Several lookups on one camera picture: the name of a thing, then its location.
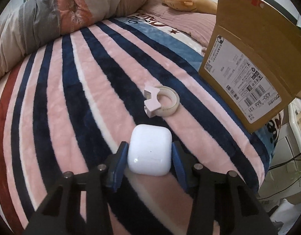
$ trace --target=blue gripper pad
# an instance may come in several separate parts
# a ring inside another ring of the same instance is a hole
[[[129,144],[121,142],[116,154],[112,155],[109,165],[106,186],[116,192],[121,186],[124,170],[127,164]]]
[[[172,143],[172,162],[180,186],[183,188],[184,191],[187,191],[188,186],[187,186],[185,168],[183,166],[178,148],[174,142]]]

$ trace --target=qr code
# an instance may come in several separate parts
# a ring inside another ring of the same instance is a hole
[[[211,69],[212,69],[212,65],[207,62],[206,65],[205,65],[205,69],[210,72]]]

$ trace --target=bedding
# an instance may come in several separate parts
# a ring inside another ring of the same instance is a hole
[[[87,172],[130,141],[137,124],[164,126],[210,170],[235,170],[257,192],[268,171],[282,114],[249,134],[198,75],[203,45],[148,15],[111,18],[28,55],[0,81],[0,213],[21,234],[56,179]],[[148,118],[145,85],[180,96],[170,117]],[[125,171],[107,196],[114,234],[186,234],[192,195],[171,170]],[[81,197],[85,219],[85,194]],[[83,219],[75,222],[81,229]]]
[[[215,15],[176,11],[161,0],[147,0],[137,12],[189,34],[202,44],[202,55],[205,55],[216,24]]]
[[[0,20],[0,79],[27,54],[60,35],[112,16],[135,12],[147,0],[27,0]]]

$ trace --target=cardboard box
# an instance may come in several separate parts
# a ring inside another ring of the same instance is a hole
[[[219,0],[199,74],[254,132],[301,90],[301,31],[261,0]]]

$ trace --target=striped blanket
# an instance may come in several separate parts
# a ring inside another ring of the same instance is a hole
[[[158,25],[141,15],[99,22],[48,43],[0,81],[0,213],[15,234],[62,172],[102,163],[142,123],[170,129],[210,170],[235,170],[258,191],[281,116],[249,134],[198,75],[199,51],[177,37],[183,33]],[[148,118],[145,85],[173,88],[177,112]],[[116,235],[185,234],[192,198],[172,173],[126,170],[108,203]]]

